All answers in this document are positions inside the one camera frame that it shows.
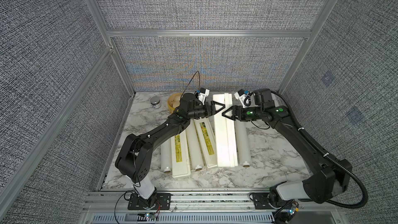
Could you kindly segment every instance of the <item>glass jar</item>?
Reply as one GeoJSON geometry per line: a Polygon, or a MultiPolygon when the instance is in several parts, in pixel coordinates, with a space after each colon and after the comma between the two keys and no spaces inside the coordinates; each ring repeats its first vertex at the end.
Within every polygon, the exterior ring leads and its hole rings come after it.
{"type": "Polygon", "coordinates": [[[158,109],[161,106],[160,97],[159,96],[152,97],[150,99],[150,104],[152,105],[152,108],[158,109]]]}

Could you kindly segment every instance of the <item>white marble surface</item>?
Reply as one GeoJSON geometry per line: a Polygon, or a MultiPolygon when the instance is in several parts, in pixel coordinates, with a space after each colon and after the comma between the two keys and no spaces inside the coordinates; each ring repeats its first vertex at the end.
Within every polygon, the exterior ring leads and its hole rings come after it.
{"type": "MultiPolygon", "coordinates": [[[[118,169],[115,160],[122,144],[130,133],[139,135],[152,130],[163,123],[170,114],[167,109],[167,98],[173,92],[137,93],[134,98],[129,117],[120,138],[103,189],[129,189],[131,183],[126,180],[118,169]],[[162,106],[153,109],[149,99],[159,96],[162,106]]],[[[251,167],[235,168],[204,168],[192,171],[190,176],[173,178],[171,174],[160,171],[160,147],[153,152],[149,177],[157,188],[254,188],[270,187],[283,181],[298,181],[308,177],[309,173],[298,152],[276,130],[261,130],[252,123],[246,122],[251,146],[251,167]]],[[[262,121],[256,121],[260,127],[266,127],[262,121]]]]}

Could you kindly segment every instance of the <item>white cylindrical tube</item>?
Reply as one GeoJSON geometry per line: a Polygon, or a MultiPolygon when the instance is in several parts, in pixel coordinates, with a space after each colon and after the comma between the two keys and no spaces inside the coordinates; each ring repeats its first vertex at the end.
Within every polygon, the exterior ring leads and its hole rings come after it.
{"type": "Polygon", "coordinates": [[[160,170],[165,173],[172,171],[172,145],[170,139],[160,145],[160,170]]]}
{"type": "Polygon", "coordinates": [[[191,123],[185,130],[187,133],[188,149],[189,149],[189,154],[191,156],[192,169],[194,169],[196,171],[200,171],[203,169],[204,164],[203,164],[202,153],[200,151],[199,140],[198,140],[198,136],[196,134],[196,128],[195,128],[195,124],[193,123],[193,120],[191,120],[191,123]]]}
{"type": "Polygon", "coordinates": [[[236,134],[236,145],[238,146],[239,163],[243,167],[250,167],[251,165],[251,154],[249,138],[246,132],[245,122],[235,121],[235,134],[236,134]]]}

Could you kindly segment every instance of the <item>black cable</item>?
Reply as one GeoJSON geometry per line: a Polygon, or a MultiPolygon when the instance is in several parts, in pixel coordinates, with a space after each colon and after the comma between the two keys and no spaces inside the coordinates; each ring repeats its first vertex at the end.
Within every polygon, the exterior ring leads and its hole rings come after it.
{"type": "Polygon", "coordinates": [[[280,212],[282,211],[284,208],[286,208],[287,205],[289,205],[294,199],[289,200],[283,207],[279,208],[275,213],[274,213],[274,217],[280,212]]]}
{"type": "Polygon", "coordinates": [[[318,144],[316,143],[315,139],[313,137],[311,137],[311,135],[300,125],[299,121],[296,119],[296,116],[293,114],[293,110],[290,107],[290,105],[286,102],[286,100],[283,98],[283,96],[275,91],[271,91],[271,93],[277,95],[279,98],[281,98],[283,100],[283,102],[285,102],[286,107],[289,109],[290,115],[292,117],[292,120],[294,122],[294,124],[296,125],[298,131],[305,137],[305,139],[312,145],[312,147],[314,147],[318,152],[320,152],[322,154],[323,157],[325,157],[327,160],[329,160],[331,163],[333,163],[334,165],[336,165],[337,167],[339,167],[341,170],[343,170],[348,176],[350,176],[356,183],[357,185],[360,187],[361,191],[362,191],[362,199],[361,201],[355,203],[355,204],[344,204],[344,203],[340,203],[340,202],[335,202],[332,200],[327,200],[326,202],[342,207],[342,208],[361,208],[363,206],[366,205],[366,203],[368,202],[368,191],[366,190],[365,185],[361,182],[361,180],[354,175],[354,173],[352,173],[351,171],[347,170],[344,166],[342,166],[340,164],[340,162],[335,161],[334,159],[332,159],[331,157],[329,157],[329,152],[318,146],[318,144]]]}
{"type": "MultiPolygon", "coordinates": [[[[134,149],[133,149],[133,153],[132,153],[132,161],[133,161],[133,163],[134,163],[134,168],[137,168],[136,166],[135,166],[135,149],[137,148],[137,143],[138,143],[138,141],[136,141],[135,142],[135,144],[134,144],[134,149]]],[[[141,181],[140,181],[140,179],[139,179],[139,177],[138,177],[138,172],[140,172],[140,169],[139,170],[135,170],[135,172],[134,172],[134,174],[136,174],[137,173],[137,176],[135,177],[135,180],[136,181],[138,181],[138,184],[139,184],[139,186],[133,186],[133,187],[137,187],[137,188],[139,188],[139,187],[141,187],[141,181]]]]}
{"type": "Polygon", "coordinates": [[[128,201],[128,200],[126,199],[126,197],[125,197],[125,195],[126,195],[128,192],[134,193],[134,191],[127,190],[127,191],[124,192],[123,195],[121,195],[121,196],[119,197],[119,199],[117,199],[117,201],[116,201],[115,209],[113,210],[113,216],[115,217],[115,221],[117,222],[117,224],[120,224],[120,223],[119,223],[119,221],[118,221],[117,218],[116,218],[116,205],[117,205],[117,203],[119,202],[120,198],[122,198],[122,197],[123,197],[126,201],[128,201]]]}
{"type": "Polygon", "coordinates": [[[183,94],[185,93],[185,91],[187,90],[188,86],[191,84],[191,81],[192,81],[192,79],[195,77],[196,73],[197,73],[198,76],[199,76],[199,88],[200,88],[200,73],[199,73],[199,71],[196,71],[196,72],[193,74],[191,80],[188,82],[188,85],[185,87],[184,92],[182,92],[182,94],[181,94],[181,96],[180,96],[180,100],[181,100],[182,95],[183,95],[183,94]]]}
{"type": "Polygon", "coordinates": [[[311,199],[297,199],[297,200],[299,200],[301,202],[313,202],[313,200],[311,200],[311,199]]]}
{"type": "Polygon", "coordinates": [[[257,128],[259,128],[259,129],[262,129],[262,130],[268,130],[269,128],[270,128],[270,126],[269,126],[269,124],[267,124],[267,128],[261,128],[261,127],[258,127],[258,126],[256,126],[256,124],[253,122],[253,121],[250,121],[255,127],[257,127],[257,128]]]}
{"type": "Polygon", "coordinates": [[[247,106],[247,107],[250,107],[250,105],[251,105],[251,98],[250,98],[249,95],[246,96],[246,98],[243,100],[243,104],[244,104],[245,106],[247,106]]]}

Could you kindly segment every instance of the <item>mounting plate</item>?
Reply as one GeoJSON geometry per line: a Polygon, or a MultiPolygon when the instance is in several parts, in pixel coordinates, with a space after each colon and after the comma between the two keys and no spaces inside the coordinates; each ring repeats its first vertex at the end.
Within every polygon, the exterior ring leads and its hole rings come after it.
{"type": "MultiPolygon", "coordinates": [[[[159,203],[160,203],[160,210],[169,210],[170,199],[171,199],[171,194],[169,193],[157,193],[157,202],[155,203],[155,206],[150,210],[157,210],[159,208],[159,203]]],[[[130,195],[129,205],[127,206],[127,209],[148,211],[148,209],[144,208],[142,202],[139,201],[139,198],[136,194],[130,195]]]]}
{"type": "Polygon", "coordinates": [[[268,193],[251,193],[256,209],[275,209],[268,201],[268,193]]]}

